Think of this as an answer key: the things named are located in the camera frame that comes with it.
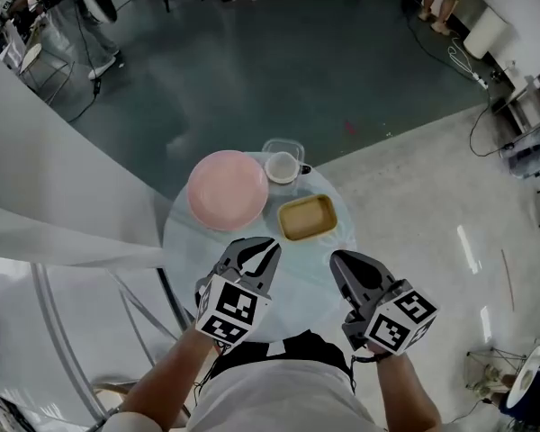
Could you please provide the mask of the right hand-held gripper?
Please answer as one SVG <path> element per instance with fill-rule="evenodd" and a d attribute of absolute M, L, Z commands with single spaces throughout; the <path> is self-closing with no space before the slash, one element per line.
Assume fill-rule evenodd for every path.
<path fill-rule="evenodd" d="M 354 309 L 342 325 L 354 350 L 373 342 L 401 355 L 426 335 L 439 313 L 425 293 L 407 280 L 394 281 L 386 266 L 372 257 L 338 249 L 329 267 L 342 297 Z"/>

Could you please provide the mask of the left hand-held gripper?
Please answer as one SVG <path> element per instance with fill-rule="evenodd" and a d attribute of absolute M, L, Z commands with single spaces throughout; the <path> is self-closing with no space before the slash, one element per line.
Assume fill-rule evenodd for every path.
<path fill-rule="evenodd" d="M 241 271 L 273 243 L 269 237 L 251 237 L 227 246 L 211 273 L 197 284 L 198 331 L 224 346 L 235 346 L 257 330 L 271 307 L 269 290 L 282 254 L 280 244 L 265 253 L 255 272 Z"/>

